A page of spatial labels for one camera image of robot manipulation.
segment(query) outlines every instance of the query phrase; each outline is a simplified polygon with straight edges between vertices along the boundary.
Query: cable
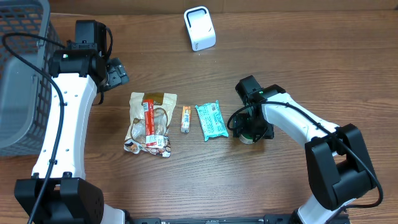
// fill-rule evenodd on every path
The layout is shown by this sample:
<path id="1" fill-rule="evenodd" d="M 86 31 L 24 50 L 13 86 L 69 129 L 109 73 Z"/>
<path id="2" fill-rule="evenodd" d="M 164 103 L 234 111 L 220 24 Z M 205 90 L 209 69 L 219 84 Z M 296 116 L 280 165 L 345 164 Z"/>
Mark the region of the cable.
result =
<path id="1" fill-rule="evenodd" d="M 262 137 L 264 137 L 267 134 L 268 128 L 266 128 L 266 130 L 264 131 L 264 134 L 262 134 L 259 138 L 254 138 L 253 142 L 258 142 L 260 139 L 262 139 Z"/>
<path id="2" fill-rule="evenodd" d="M 49 182 L 49 178 L 50 178 L 50 176 L 51 176 L 51 171 L 52 171 L 52 169 L 53 169 L 53 167 L 54 167 L 54 164 L 55 164 L 55 156 L 57 155 L 57 149 L 58 149 L 58 145 L 59 145 L 60 137 L 61 137 L 62 124 L 63 124 L 63 114 L 64 114 L 64 106 L 65 106 L 65 104 L 64 104 L 64 101 L 63 101 L 62 92 L 61 92 L 61 90 L 59 89 L 58 85 L 52 80 L 51 75 L 48 74 L 48 73 L 45 72 L 45 71 L 42 71 L 41 69 L 39 69 L 38 67 L 36 67 L 36 66 L 33 65 L 32 63 L 28 62 L 26 59 L 24 59 L 23 57 L 21 57 L 19 54 L 17 54 L 15 51 L 13 51 L 13 50 L 7 45 L 6 39 L 7 39 L 8 37 L 12 37 L 12 36 L 33 37 L 33 38 L 36 38 L 36 39 L 40 39 L 40 40 L 47 41 L 48 43 L 51 43 L 51 44 L 55 44 L 55 45 L 57 45 L 57 46 L 59 46 L 59 47 L 61 47 L 61 48 L 65 48 L 65 46 L 63 46 L 62 44 L 59 44 L 59 43 L 56 42 L 56 41 L 47 39 L 47 38 L 45 38 L 45 37 L 41 37 L 41 36 L 39 36 L 39 35 L 26 34 L 26 33 L 19 33 L 19 32 L 5 34 L 5 35 L 2 37 L 2 39 L 1 39 L 1 42 L 2 42 L 3 46 L 4 46 L 13 56 L 15 56 L 16 58 L 18 58 L 21 62 L 23 62 L 23 63 L 25 63 L 26 65 L 28 65 L 30 68 L 33 68 L 37 73 L 41 74 L 45 79 L 47 79 L 47 80 L 51 83 L 51 85 L 54 87 L 54 89 L 55 89 L 55 91 L 57 92 L 58 97 L 59 97 L 59 99 L 60 99 L 60 120 L 59 120 L 59 122 L 58 122 L 58 129 L 57 129 L 57 135 L 56 135 L 56 137 L 55 137 L 54 148 L 53 148 L 53 150 L 52 150 L 51 159 L 50 159 L 50 161 L 49 161 L 49 168 L 47 169 L 47 173 L 46 173 L 45 178 L 44 178 L 44 181 L 43 181 L 43 186 L 42 186 L 42 188 L 40 189 L 39 195 L 37 196 L 37 199 L 36 199 L 35 204 L 34 204 L 34 206 L 33 206 L 32 212 L 30 213 L 29 220 L 28 220 L 28 222 L 27 222 L 28 224 L 31 224 L 31 223 L 33 222 L 33 219 L 34 219 L 35 214 L 36 214 L 36 212 L 37 212 L 37 208 L 38 208 L 39 205 L 40 205 L 40 201 L 41 201 L 41 199 L 43 198 L 43 195 L 44 195 L 46 186 L 47 186 L 47 184 L 48 184 L 48 182 Z"/>
<path id="3" fill-rule="evenodd" d="M 101 91 L 100 94 L 101 94 L 101 99 L 99 100 L 97 105 L 101 105 L 102 103 L 104 103 L 104 91 Z"/>
<path id="4" fill-rule="evenodd" d="M 111 38 L 111 43 L 109 45 L 109 49 L 108 49 L 108 51 L 106 52 L 106 55 L 105 55 L 105 61 L 108 61 L 108 59 L 110 58 L 110 56 L 112 54 L 113 36 L 112 36 L 111 29 L 109 27 L 105 27 L 105 29 L 106 29 L 106 31 L 108 31 L 109 37 Z"/>
<path id="5" fill-rule="evenodd" d="M 373 173 L 365 165 L 365 163 L 343 141 L 338 139 L 334 134 L 332 134 L 329 130 L 324 128 L 320 123 L 316 122 L 310 115 L 306 114 L 306 112 L 302 111 L 300 108 L 298 108 L 296 106 L 293 106 L 293 105 L 291 105 L 289 103 L 283 103 L 283 102 L 277 102 L 277 101 L 264 101 L 264 102 L 260 102 L 260 103 L 247 105 L 247 106 L 244 106 L 241 109 L 237 110 L 235 113 L 233 113 L 231 115 L 231 117 L 229 118 L 229 120 L 227 122 L 227 128 L 229 130 L 233 130 L 234 129 L 234 128 L 230 128 L 229 124 L 230 124 L 231 120 L 238 113 L 240 113 L 243 110 L 246 110 L 247 108 L 250 108 L 252 106 L 260 106 L 260 105 L 281 105 L 281 106 L 286 106 L 286 107 L 292 108 L 293 110 L 299 112 L 302 116 L 304 116 L 309 121 L 311 121 L 317 128 L 319 128 L 323 132 L 327 133 L 329 136 L 331 136 L 333 138 L 333 140 L 335 140 L 335 142 L 337 142 L 340 146 L 342 146 L 345 149 L 345 151 L 347 152 L 347 154 L 352 156 L 356 161 L 358 161 L 364 167 L 365 171 L 368 173 L 368 175 L 371 176 L 372 180 L 376 183 L 376 187 L 377 187 L 377 189 L 379 191 L 379 198 L 378 198 L 378 200 L 376 202 L 374 202 L 372 204 L 368 204 L 368 205 L 345 205 L 345 206 L 342 206 L 326 223 L 329 223 L 333 218 L 338 216 L 343 210 L 346 210 L 347 208 L 374 208 L 374 207 L 376 207 L 376 206 L 381 204 L 381 202 L 383 201 L 383 198 L 384 198 L 383 189 L 382 189 L 381 184 L 378 181 L 378 179 L 373 175 Z"/>

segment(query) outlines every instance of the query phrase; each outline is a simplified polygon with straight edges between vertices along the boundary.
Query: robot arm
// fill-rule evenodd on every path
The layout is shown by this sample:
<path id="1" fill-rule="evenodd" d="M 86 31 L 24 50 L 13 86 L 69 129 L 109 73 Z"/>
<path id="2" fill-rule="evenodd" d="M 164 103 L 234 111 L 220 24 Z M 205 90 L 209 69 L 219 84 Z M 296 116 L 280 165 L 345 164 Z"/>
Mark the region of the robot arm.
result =
<path id="1" fill-rule="evenodd" d="M 289 103 L 290 105 L 296 106 L 332 133 L 335 132 L 335 128 L 338 127 L 337 124 L 325 121 L 300 106 L 288 93 L 278 93 L 269 97 L 267 101 Z M 292 108 L 281 105 L 264 104 L 262 106 L 262 112 L 264 119 L 268 123 L 274 124 L 283 130 L 294 141 L 301 145 L 302 148 L 304 148 L 305 143 L 311 141 L 312 138 L 326 136 L 325 132 L 318 129 L 313 123 L 305 119 L 299 112 Z"/>
<path id="2" fill-rule="evenodd" d="M 71 177 L 85 179 L 84 145 L 87 121 L 97 93 L 97 86 L 89 75 L 79 77 L 79 73 L 61 73 L 58 78 L 54 78 L 54 81 L 61 89 L 67 105 L 64 107 L 65 117 L 55 158 L 57 165 L 54 166 L 50 178 L 61 178 L 64 176 L 64 172 L 69 172 Z M 51 158 L 58 128 L 60 102 L 57 92 L 53 90 L 52 93 L 53 98 L 42 151 L 32 171 L 32 176 L 37 175 L 39 178 L 44 178 L 49 168 L 48 161 Z"/>
<path id="3" fill-rule="evenodd" d="M 327 122 L 296 103 L 281 87 L 262 88 L 253 76 L 242 79 L 235 89 L 247 112 L 235 113 L 229 119 L 228 127 L 233 120 L 230 129 L 234 131 L 234 137 L 251 137 L 253 140 L 249 143 L 258 141 L 258 136 L 272 139 L 273 125 L 276 125 L 305 149 L 313 195 L 294 212 L 294 223 L 325 223 L 341 207 L 376 187 L 365 167 L 338 142 L 349 146 L 376 176 L 357 127 L 352 124 L 339 127 Z M 336 165 L 333 156 L 345 154 L 347 160 Z"/>

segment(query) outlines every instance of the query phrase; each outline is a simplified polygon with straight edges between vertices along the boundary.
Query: candy wrapper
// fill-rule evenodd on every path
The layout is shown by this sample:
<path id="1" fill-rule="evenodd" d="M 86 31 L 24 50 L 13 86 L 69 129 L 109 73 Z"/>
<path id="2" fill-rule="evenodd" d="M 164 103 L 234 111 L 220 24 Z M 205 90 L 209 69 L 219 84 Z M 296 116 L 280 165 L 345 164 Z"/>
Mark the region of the candy wrapper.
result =
<path id="1" fill-rule="evenodd" d="M 216 100 L 216 103 L 205 103 L 201 106 L 196 105 L 195 108 L 198 111 L 205 141 L 218 136 L 228 137 L 228 132 L 221 116 L 221 110 L 218 106 L 218 100 Z"/>
<path id="2" fill-rule="evenodd" d="M 124 150 L 170 157 L 169 126 L 177 95 L 170 93 L 131 93 L 130 127 Z"/>

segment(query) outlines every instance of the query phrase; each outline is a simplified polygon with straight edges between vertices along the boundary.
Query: basket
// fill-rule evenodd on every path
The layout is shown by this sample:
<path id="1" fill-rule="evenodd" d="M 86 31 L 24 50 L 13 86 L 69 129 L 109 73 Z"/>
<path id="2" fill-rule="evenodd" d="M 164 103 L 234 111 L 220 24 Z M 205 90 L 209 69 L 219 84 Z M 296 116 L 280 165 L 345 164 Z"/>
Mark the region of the basket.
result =
<path id="1" fill-rule="evenodd" d="M 0 36 L 38 34 L 60 42 L 50 23 L 47 0 L 0 1 Z M 9 46 L 34 65 L 49 70 L 58 49 L 30 37 L 13 36 Z M 0 156 L 39 154 L 50 113 L 51 84 L 0 44 Z"/>

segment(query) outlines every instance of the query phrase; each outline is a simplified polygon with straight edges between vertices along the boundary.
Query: wooden table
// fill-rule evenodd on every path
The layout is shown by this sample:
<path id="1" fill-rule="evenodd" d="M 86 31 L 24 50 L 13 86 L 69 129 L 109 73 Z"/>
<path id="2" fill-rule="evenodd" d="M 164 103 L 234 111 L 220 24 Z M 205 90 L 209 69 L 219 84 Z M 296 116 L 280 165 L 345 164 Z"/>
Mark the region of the wooden table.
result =
<path id="1" fill-rule="evenodd" d="M 254 75 L 278 84 L 301 105 L 334 123 L 362 131 L 384 188 L 380 207 L 351 209 L 353 223 L 398 222 L 398 12 L 273 12 L 214 14 L 213 48 L 192 52 L 182 15 L 53 17 L 62 40 L 75 20 L 96 19 L 113 32 L 112 57 L 130 82 L 106 93 L 90 113 L 87 181 L 107 204 L 133 217 L 203 218 L 291 213 L 311 194 L 304 150 L 280 129 L 250 146 L 232 137 L 204 142 L 197 112 L 180 133 L 183 105 L 220 101 L 224 120 L 242 107 L 234 87 Z M 131 92 L 178 95 L 172 156 L 123 150 Z M 25 223 L 14 198 L 16 179 L 29 178 L 37 156 L 0 159 L 0 223 Z M 377 190 L 357 203 L 372 203 Z"/>

